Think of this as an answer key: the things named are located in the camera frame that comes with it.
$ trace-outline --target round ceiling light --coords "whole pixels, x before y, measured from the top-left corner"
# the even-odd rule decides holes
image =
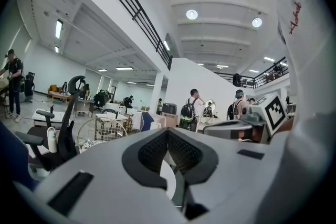
[[[194,20],[198,17],[198,13],[197,11],[190,9],[187,11],[187,18],[190,20]]]
[[[260,18],[255,18],[252,21],[254,27],[260,27],[263,24],[263,21]]]

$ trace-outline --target ceiling light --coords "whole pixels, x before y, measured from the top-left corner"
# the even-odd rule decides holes
[[[252,21],[252,25],[254,27],[260,27],[263,24],[263,21],[260,18],[254,18]]]
[[[271,59],[271,58],[268,58],[268,57],[264,57],[264,59],[267,60],[267,61],[274,62],[274,59]]]
[[[194,20],[198,17],[198,13],[197,11],[190,9],[187,11],[187,18],[190,20]]]
[[[133,70],[132,67],[117,67],[117,70]]]
[[[61,20],[57,20],[56,22],[56,33],[55,36],[59,39],[61,36],[63,22]]]
[[[164,41],[164,46],[166,47],[167,50],[170,50],[170,48],[169,48],[169,46],[168,46],[168,44],[167,44],[166,41]]]

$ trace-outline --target black bag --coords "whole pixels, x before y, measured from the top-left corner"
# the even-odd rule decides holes
[[[188,103],[185,104],[181,109],[181,121],[191,123],[194,118],[196,118],[195,107],[194,104],[197,99],[190,104],[190,99],[188,99]]]
[[[240,100],[237,105],[235,105],[235,102],[233,104],[231,104],[229,106],[229,108],[227,109],[227,116],[226,119],[230,119],[233,120],[235,118],[235,115],[238,115],[238,105],[240,104],[240,102],[242,102],[242,100]]]

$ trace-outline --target floor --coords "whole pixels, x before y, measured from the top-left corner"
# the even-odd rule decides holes
[[[34,126],[32,116],[36,109],[50,110],[50,106],[52,105],[50,97],[47,97],[43,94],[35,93],[33,98],[33,103],[24,102],[20,104],[22,119],[18,123],[14,121],[15,117],[7,119],[4,113],[4,107],[0,106],[0,121],[2,121],[5,126],[13,133],[15,133],[16,131],[26,133],[31,127]],[[58,99],[54,99],[54,111],[65,112],[68,104],[69,102],[65,104],[62,101],[58,101]],[[94,111],[93,117],[95,117],[96,112],[100,113],[98,110]],[[71,115],[70,120],[74,120],[75,122],[72,129],[72,135],[74,140],[77,138],[80,127],[89,119],[91,119],[91,115],[89,116],[88,113],[80,114],[77,117],[75,117],[75,115],[73,114]]]

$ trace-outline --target cardboard box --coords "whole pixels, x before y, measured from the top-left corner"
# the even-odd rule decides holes
[[[166,117],[166,127],[176,127],[177,115],[162,112],[162,116]]]

